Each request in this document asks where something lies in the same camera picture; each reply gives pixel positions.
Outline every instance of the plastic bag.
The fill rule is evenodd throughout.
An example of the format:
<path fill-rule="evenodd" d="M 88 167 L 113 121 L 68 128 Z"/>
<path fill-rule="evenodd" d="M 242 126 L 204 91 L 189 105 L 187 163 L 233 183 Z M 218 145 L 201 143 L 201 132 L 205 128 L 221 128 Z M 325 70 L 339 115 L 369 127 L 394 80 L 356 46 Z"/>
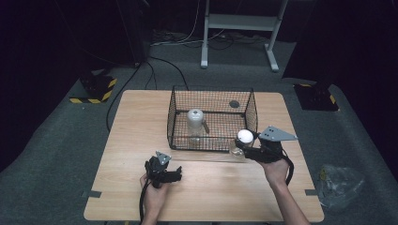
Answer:
<path fill-rule="evenodd" d="M 354 169 L 324 165 L 316 186 L 319 201 L 330 211 L 342 211 L 358 197 L 364 182 L 364 176 Z"/>

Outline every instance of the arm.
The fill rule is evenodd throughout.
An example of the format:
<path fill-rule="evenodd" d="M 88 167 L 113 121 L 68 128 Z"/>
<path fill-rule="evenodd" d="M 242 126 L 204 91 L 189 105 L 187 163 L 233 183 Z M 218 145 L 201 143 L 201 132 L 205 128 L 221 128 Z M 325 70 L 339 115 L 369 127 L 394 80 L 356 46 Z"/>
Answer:
<path fill-rule="evenodd" d="M 144 186 L 146 180 L 146 174 L 144 174 L 141 179 L 141 187 Z M 145 215 L 142 225 L 155 225 L 158 221 L 159 213 L 163 208 L 164 202 L 166 200 L 167 191 L 169 189 L 170 184 L 161 184 L 160 188 L 154 188 L 152 185 L 149 185 L 145 198 L 144 198 L 144 206 L 145 206 Z"/>
<path fill-rule="evenodd" d="M 302 213 L 285 183 L 288 165 L 285 160 L 272 163 L 258 162 L 264 169 L 269 186 L 275 194 L 284 222 L 291 224 L 310 224 Z"/>

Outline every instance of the hand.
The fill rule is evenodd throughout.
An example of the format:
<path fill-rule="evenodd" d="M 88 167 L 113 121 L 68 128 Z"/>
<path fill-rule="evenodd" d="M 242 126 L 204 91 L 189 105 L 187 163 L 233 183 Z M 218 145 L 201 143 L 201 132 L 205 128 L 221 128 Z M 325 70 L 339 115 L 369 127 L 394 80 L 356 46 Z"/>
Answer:
<path fill-rule="evenodd" d="M 286 186 L 286 175 L 289 165 L 285 160 L 281 159 L 271 163 L 258 163 L 263 167 L 264 173 L 266 174 L 266 178 L 271 188 Z"/>
<path fill-rule="evenodd" d="M 140 178 L 142 188 L 145 185 L 145 181 L 146 173 Z M 143 224 L 156 224 L 159 213 L 165 203 L 169 186 L 170 183 L 165 183 L 161 184 L 160 188 L 154 188 L 152 185 L 147 187 L 144 198 L 145 215 Z"/>

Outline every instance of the gray carpet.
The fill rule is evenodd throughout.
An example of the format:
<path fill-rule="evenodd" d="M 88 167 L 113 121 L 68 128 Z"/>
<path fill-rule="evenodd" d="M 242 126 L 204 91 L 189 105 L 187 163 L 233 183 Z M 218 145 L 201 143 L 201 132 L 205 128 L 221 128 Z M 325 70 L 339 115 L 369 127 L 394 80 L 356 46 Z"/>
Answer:
<path fill-rule="evenodd" d="M 224 43 L 210 44 L 222 47 Z M 344 93 L 336 86 L 330 88 L 340 106 L 338 112 L 303 111 L 292 84 L 299 81 L 281 79 L 294 47 L 294 43 L 275 44 L 279 73 L 270 71 L 261 44 L 234 44 L 222 51 L 210 49 L 207 69 L 200 68 L 200 48 L 158 46 L 152 47 L 150 54 L 179 67 L 188 85 L 248 86 L 254 91 L 282 93 L 315 183 L 321 166 L 327 163 L 363 173 L 365 185 L 359 197 L 343 212 L 324 209 L 325 219 L 320 224 L 398 224 L 397 182 Z M 158 89 L 170 90 L 175 84 L 184 84 L 178 70 L 171 65 L 154 59 L 148 62 L 156 73 Z M 68 96 L 79 94 L 79 83 L 71 88 L 23 153 L 0 173 L 0 224 L 104 223 L 84 219 L 87 198 L 82 193 L 91 189 L 109 135 L 107 111 L 116 92 L 134 70 L 115 67 L 111 71 L 110 75 L 118 80 L 106 103 L 69 103 Z M 145 89 L 150 75 L 151 68 L 143 64 L 125 89 Z M 154 80 L 147 89 L 155 89 Z M 119 99 L 120 96 L 110 111 L 110 125 Z"/>

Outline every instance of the black wire cage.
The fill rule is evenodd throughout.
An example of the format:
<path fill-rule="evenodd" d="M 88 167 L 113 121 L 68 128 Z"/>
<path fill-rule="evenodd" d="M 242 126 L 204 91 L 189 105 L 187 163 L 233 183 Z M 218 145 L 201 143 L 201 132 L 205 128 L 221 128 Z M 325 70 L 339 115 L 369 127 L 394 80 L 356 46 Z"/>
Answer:
<path fill-rule="evenodd" d="M 199 136 L 188 131 L 188 111 L 199 109 L 204 127 Z M 171 149 L 229 151 L 230 142 L 241 129 L 257 132 L 257 110 L 252 88 L 174 86 L 167 121 L 167 139 Z"/>

